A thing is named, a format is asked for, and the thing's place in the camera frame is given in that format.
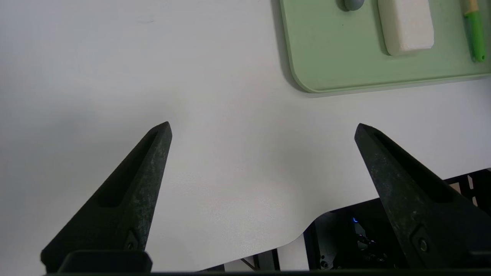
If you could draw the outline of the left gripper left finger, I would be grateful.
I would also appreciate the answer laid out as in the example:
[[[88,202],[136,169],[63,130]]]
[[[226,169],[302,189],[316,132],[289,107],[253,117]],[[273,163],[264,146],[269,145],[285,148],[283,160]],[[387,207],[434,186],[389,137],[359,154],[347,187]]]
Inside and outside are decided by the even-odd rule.
[[[172,141],[150,129],[40,254],[47,274],[149,274],[146,253]]]

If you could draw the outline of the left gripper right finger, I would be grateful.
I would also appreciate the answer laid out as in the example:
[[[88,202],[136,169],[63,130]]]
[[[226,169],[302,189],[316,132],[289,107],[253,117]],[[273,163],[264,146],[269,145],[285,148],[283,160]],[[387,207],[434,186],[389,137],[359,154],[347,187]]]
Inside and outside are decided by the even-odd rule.
[[[411,268],[489,268],[490,216],[378,129],[354,136]]]

